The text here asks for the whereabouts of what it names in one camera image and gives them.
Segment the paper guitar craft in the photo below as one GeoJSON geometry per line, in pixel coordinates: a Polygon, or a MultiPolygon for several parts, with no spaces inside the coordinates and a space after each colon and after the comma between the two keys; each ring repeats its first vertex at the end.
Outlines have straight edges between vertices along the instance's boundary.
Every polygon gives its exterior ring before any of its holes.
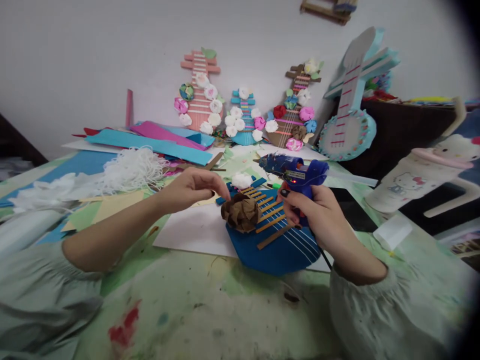
{"type": "Polygon", "coordinates": [[[317,121],[314,108],[306,106],[310,99],[309,84],[320,82],[321,63],[310,59],[298,66],[292,66],[285,76],[293,79],[286,91],[283,105],[276,106],[268,113],[265,130],[271,143],[279,148],[299,151],[304,142],[314,134],[317,121]]]}
{"type": "Polygon", "coordinates": [[[265,119],[258,108],[250,109],[255,105],[254,94],[246,87],[240,87],[233,91],[231,103],[234,106],[225,117],[225,132],[230,139],[237,144],[247,146],[262,140],[262,129],[265,127],[265,119]]]}
{"type": "Polygon", "coordinates": [[[240,191],[225,202],[221,215],[238,258],[249,268],[282,276],[303,270],[320,257],[315,239],[290,227],[276,190],[240,191]]]}
{"type": "Polygon", "coordinates": [[[180,86],[180,96],[174,101],[180,123],[208,135],[220,125],[224,113],[225,101],[209,80],[209,74],[220,73],[216,56],[214,50],[203,47],[201,51],[193,50],[184,55],[185,61],[180,66],[191,70],[191,83],[186,82],[180,86]]]}
{"type": "Polygon", "coordinates": [[[320,152],[332,161],[354,159],[370,147],[377,134],[375,120],[360,109],[368,79],[386,73],[400,63],[388,47],[378,52],[384,30],[369,27],[349,45],[341,62],[341,76],[333,81],[325,99],[340,95],[338,114],[324,126],[318,140],[320,152]]]}

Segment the paint-stained table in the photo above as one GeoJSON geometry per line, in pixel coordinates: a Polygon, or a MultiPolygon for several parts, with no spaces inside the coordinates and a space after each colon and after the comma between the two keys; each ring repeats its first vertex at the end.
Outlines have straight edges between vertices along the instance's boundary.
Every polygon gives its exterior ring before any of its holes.
{"type": "MultiPolygon", "coordinates": [[[[221,175],[229,177],[239,167],[256,172],[255,147],[238,149],[226,152],[221,175]]],[[[63,161],[1,183],[0,195],[63,161]]],[[[326,185],[348,189],[377,225],[386,220],[363,201],[369,187],[333,178],[326,185]]],[[[147,235],[105,276],[103,307],[81,334],[75,359],[310,359],[340,353],[329,314],[328,273],[304,270],[277,278],[234,258],[152,247],[157,234],[147,235]]],[[[394,255],[371,234],[356,235],[387,265],[422,281],[433,294],[432,306],[453,324],[465,321],[472,270],[430,235],[413,224],[394,255]]]]}

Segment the hot glue gun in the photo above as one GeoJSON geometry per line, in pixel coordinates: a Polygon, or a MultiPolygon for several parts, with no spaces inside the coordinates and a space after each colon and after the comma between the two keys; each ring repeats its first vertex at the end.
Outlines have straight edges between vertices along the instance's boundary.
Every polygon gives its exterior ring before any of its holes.
{"type": "MultiPolygon", "coordinates": [[[[288,190],[302,193],[309,199],[313,199],[311,186],[323,184],[330,169],[325,161],[312,160],[310,165],[304,165],[301,157],[275,153],[261,157],[258,164],[267,173],[283,179],[288,190]]],[[[300,225],[309,226],[307,218],[300,210],[297,210],[297,214],[300,225]]]]}

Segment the sleeve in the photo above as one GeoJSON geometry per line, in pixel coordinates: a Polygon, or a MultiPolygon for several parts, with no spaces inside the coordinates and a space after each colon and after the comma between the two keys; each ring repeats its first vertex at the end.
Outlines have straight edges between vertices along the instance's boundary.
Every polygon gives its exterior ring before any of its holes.
{"type": "Polygon", "coordinates": [[[0,359],[71,359],[102,305],[101,279],[73,266],[62,242],[0,259],[0,359]]]}
{"type": "Polygon", "coordinates": [[[382,281],[356,286],[333,266],[333,326],[349,359],[447,359],[451,330],[422,290],[388,269],[382,281]]]}

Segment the hand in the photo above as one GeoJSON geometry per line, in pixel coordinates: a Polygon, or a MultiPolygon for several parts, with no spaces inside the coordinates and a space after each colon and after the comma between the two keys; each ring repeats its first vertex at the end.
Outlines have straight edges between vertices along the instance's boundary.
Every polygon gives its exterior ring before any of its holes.
{"type": "Polygon", "coordinates": [[[155,197],[165,214],[173,214],[208,200],[217,193],[230,200],[230,192],[222,178],[211,171],[189,167],[155,197]]]}
{"type": "Polygon", "coordinates": [[[298,208],[308,218],[308,225],[315,234],[318,245],[328,252],[332,247],[346,241],[358,242],[332,190],[323,185],[312,186],[311,200],[300,192],[288,192],[286,186],[284,182],[278,197],[283,200],[283,211],[289,225],[294,226],[300,222],[294,212],[294,209],[298,208]]]}

